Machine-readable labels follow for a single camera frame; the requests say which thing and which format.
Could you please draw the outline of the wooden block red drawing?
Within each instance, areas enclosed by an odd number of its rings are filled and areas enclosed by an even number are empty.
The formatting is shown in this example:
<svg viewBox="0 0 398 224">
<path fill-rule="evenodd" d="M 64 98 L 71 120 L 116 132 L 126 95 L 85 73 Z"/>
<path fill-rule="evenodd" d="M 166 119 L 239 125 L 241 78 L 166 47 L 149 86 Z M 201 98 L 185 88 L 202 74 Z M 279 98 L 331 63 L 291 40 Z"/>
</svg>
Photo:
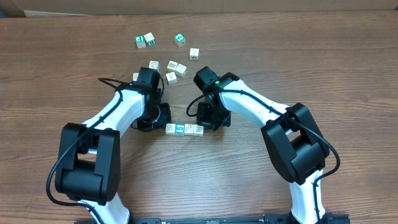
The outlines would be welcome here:
<svg viewBox="0 0 398 224">
<path fill-rule="evenodd" d="M 195 136 L 203 136 L 204 135 L 204 127 L 196 124 L 194 127 L 193 133 Z"/>
</svg>

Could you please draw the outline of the wooden letter A block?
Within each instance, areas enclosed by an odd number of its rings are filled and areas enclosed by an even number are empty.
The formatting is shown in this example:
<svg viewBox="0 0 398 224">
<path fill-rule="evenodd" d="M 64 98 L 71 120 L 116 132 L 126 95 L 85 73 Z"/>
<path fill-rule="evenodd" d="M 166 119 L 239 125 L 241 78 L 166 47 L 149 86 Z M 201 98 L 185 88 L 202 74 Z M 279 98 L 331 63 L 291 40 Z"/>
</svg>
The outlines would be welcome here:
<svg viewBox="0 0 398 224">
<path fill-rule="evenodd" d="M 165 133 L 168 135 L 175 135 L 175 127 L 176 127 L 176 124 L 167 123 L 165 126 Z"/>
</svg>

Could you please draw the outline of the blue number five block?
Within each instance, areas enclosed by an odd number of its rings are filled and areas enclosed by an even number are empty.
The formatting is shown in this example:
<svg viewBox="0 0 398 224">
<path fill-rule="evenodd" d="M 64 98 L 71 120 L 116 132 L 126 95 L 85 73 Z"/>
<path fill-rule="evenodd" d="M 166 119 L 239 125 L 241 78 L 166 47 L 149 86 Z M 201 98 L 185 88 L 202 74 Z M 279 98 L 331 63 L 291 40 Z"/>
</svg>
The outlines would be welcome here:
<svg viewBox="0 0 398 224">
<path fill-rule="evenodd" d="M 176 135 L 184 135 L 185 134 L 185 125 L 184 124 L 176 124 L 175 125 L 175 134 Z"/>
</svg>

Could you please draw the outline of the wooden block teal side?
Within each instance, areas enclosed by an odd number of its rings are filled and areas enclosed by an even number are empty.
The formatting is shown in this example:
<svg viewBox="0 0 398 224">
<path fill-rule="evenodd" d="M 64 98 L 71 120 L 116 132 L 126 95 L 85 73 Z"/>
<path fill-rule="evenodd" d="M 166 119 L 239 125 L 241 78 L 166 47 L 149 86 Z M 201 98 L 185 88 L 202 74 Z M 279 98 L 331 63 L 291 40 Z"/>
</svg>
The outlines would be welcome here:
<svg viewBox="0 0 398 224">
<path fill-rule="evenodd" d="M 156 70 L 157 72 L 159 71 L 159 62 L 158 61 L 150 61 L 149 62 L 149 68 Z"/>
</svg>

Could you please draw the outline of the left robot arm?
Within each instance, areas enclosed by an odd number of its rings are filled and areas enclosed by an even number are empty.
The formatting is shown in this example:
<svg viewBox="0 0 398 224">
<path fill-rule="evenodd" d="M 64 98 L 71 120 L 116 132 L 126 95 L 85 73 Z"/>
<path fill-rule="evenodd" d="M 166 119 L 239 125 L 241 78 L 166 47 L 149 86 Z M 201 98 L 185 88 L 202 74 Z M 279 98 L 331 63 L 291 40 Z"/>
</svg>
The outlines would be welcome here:
<svg viewBox="0 0 398 224">
<path fill-rule="evenodd" d="M 101 82 L 114 88 L 114 97 L 83 124 L 63 127 L 46 193 L 55 204 L 86 208 L 93 223 L 133 223 L 132 212 L 118 195 L 121 137 L 131 127 L 142 132 L 164 129 L 171 121 L 170 106 L 161 102 L 164 80 L 155 69 L 142 67 L 131 82 Z"/>
</svg>

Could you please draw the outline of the wooden block red edge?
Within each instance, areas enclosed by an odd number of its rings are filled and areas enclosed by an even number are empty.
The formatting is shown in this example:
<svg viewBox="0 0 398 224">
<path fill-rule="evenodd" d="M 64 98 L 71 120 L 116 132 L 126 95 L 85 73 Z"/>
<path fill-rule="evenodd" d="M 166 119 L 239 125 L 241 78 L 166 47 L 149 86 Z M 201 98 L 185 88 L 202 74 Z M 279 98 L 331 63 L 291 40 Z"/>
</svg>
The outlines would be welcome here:
<svg viewBox="0 0 398 224">
<path fill-rule="evenodd" d="M 194 136 L 195 135 L 195 125 L 194 124 L 185 124 L 184 135 Z"/>
</svg>

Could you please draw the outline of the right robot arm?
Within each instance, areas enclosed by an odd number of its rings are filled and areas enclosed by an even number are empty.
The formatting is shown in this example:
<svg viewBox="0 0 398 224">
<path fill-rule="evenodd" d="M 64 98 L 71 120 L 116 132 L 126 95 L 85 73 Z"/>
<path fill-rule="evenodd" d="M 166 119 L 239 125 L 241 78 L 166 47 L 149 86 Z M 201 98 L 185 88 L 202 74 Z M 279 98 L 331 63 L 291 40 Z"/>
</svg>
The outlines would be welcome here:
<svg viewBox="0 0 398 224">
<path fill-rule="evenodd" d="M 260 128 L 268 155 L 289 183 L 292 223 L 330 223 L 322 205 L 320 179 L 330 150 L 308 108 L 276 103 L 250 89 L 238 76 L 219 77 L 204 67 L 193 78 L 203 93 L 194 115 L 204 129 L 230 126 L 235 112 Z"/>
</svg>

